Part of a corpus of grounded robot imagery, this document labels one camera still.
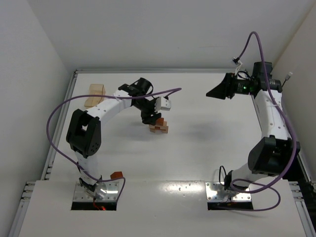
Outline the dark red arch block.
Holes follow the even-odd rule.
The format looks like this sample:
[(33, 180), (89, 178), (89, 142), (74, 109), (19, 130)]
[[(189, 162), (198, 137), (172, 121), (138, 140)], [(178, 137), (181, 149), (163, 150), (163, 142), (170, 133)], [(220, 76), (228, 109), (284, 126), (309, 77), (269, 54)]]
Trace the dark red arch block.
[(158, 118), (156, 120), (156, 126), (167, 126), (167, 122), (164, 120), (164, 118)]

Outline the red triangular roof block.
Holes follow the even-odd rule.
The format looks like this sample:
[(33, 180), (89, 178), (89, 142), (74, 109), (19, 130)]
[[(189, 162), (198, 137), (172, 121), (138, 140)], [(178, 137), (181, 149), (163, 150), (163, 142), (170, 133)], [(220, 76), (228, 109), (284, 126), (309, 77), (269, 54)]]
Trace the red triangular roof block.
[(112, 180), (121, 179), (123, 178), (123, 173), (121, 171), (115, 171), (110, 175)]

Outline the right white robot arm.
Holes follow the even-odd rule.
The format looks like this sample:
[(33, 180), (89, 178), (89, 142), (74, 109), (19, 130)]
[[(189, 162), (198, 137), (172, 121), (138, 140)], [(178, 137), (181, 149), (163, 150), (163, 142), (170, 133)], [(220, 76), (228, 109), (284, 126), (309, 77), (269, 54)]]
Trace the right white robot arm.
[(284, 121), (282, 86), (272, 78), (272, 69), (271, 62), (256, 62), (249, 79), (226, 73), (220, 84), (206, 94), (222, 100), (236, 94), (250, 95), (261, 129), (261, 140), (249, 152), (247, 163), (226, 174), (225, 190), (244, 191), (261, 178), (279, 176), (300, 151), (300, 143), (293, 139)]

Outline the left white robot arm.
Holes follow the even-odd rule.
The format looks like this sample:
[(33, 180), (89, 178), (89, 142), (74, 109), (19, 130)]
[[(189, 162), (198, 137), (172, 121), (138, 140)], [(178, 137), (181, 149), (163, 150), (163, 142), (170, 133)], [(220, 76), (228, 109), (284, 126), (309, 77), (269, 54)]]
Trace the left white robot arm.
[(155, 125), (157, 119), (161, 118), (159, 110), (162, 106), (166, 105), (169, 108), (170, 102), (166, 98), (156, 97), (149, 100), (143, 97), (151, 87), (151, 82), (139, 78), (130, 85), (121, 85), (111, 98), (98, 105), (73, 112), (66, 141), (78, 159), (79, 182), (89, 193), (96, 193), (102, 179), (95, 155), (101, 147), (102, 125), (129, 107), (136, 107), (141, 111), (143, 124)]

